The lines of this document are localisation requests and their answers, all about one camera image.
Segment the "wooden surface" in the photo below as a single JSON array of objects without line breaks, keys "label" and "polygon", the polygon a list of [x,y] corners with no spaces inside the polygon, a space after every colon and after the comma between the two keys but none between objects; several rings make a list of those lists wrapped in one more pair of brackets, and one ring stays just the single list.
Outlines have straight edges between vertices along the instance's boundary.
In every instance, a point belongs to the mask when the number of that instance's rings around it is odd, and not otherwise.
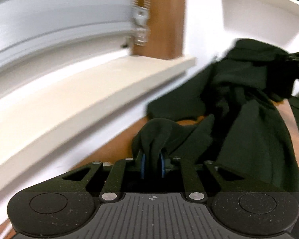
[{"label": "wooden surface", "polygon": [[[182,120],[180,125],[193,125],[203,120],[203,117],[198,117],[197,121]],[[148,122],[148,118],[142,118],[134,125],[123,131],[121,134],[113,138],[106,145],[96,150],[91,156],[80,162],[75,168],[89,164],[93,161],[115,163],[120,159],[132,156],[132,140],[133,137],[141,130],[141,128]]]},{"label": "wooden surface", "polygon": [[149,42],[133,54],[170,60],[182,56],[185,0],[151,0]]},{"label": "wooden surface", "polygon": [[285,124],[288,128],[288,131],[289,131],[289,134],[291,137],[292,146],[294,149],[296,162],[297,162],[298,168],[299,168],[299,129],[297,126],[296,119],[293,115],[291,106],[287,99],[281,103],[274,103],[274,105],[276,106],[283,121],[285,122]]},{"label": "wooden surface", "polygon": [[[2,223],[0,225],[0,234],[2,233],[2,231],[6,228],[6,226],[9,224],[9,220],[5,221],[4,223]],[[10,239],[15,235],[15,231],[13,229],[11,229],[11,231],[9,232],[9,234],[5,237],[5,239]]]}]

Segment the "triangular cutout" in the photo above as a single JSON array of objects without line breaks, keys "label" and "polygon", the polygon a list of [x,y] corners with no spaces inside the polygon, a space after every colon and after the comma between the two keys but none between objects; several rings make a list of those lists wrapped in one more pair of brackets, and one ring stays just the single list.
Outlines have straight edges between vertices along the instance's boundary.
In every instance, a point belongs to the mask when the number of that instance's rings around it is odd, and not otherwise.
[{"label": "triangular cutout", "polygon": [[232,181],[238,181],[238,180],[243,180],[243,177],[240,177],[234,173],[231,173],[229,171],[226,171],[220,167],[217,168],[218,173],[222,176],[222,178],[227,181],[227,182],[232,182]]},{"label": "triangular cutout", "polygon": [[64,177],[63,180],[70,180],[70,181],[79,182],[85,177],[85,175],[87,175],[89,170],[90,170],[90,168],[85,168],[85,169],[80,170],[78,172],[72,173],[69,176]]}]

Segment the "circular pad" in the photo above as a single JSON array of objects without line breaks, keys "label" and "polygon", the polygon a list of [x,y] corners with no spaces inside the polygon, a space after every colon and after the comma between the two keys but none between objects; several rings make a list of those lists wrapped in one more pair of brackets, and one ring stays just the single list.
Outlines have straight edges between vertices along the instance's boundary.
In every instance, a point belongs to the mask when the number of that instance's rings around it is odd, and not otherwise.
[{"label": "circular pad", "polygon": [[243,195],[239,199],[239,205],[250,213],[260,215],[270,213],[277,206],[273,197],[257,192],[251,192]]},{"label": "circular pad", "polygon": [[40,214],[53,214],[65,208],[67,203],[67,198],[61,194],[43,193],[31,200],[30,207]]},{"label": "circular pad", "polygon": [[293,228],[299,205],[288,192],[220,192],[213,198],[212,212],[233,231],[273,236]]}]

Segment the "ribbed black surface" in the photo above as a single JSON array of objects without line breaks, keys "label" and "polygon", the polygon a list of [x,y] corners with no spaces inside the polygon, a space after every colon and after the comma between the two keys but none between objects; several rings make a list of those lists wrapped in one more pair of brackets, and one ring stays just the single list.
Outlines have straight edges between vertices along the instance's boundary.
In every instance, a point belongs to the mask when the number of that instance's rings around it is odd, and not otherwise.
[{"label": "ribbed black surface", "polygon": [[[15,239],[26,238],[17,235]],[[179,193],[131,194],[104,204],[89,224],[62,239],[246,239],[217,223],[206,206]],[[292,239],[288,234],[273,237]]]}]

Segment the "green fabric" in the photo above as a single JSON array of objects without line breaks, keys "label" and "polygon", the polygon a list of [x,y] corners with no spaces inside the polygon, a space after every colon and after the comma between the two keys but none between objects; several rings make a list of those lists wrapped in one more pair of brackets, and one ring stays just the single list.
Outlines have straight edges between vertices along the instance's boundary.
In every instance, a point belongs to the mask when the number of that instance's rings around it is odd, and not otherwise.
[{"label": "green fabric", "polygon": [[[270,44],[238,40],[224,59],[148,105],[152,120],[132,143],[134,157],[142,149],[153,169],[161,151],[196,163],[217,161],[293,193],[299,203],[291,137],[270,102],[290,98],[299,79],[299,65],[288,55]],[[194,126],[175,123],[201,115],[210,117]],[[293,235],[299,238],[299,219]]]}]

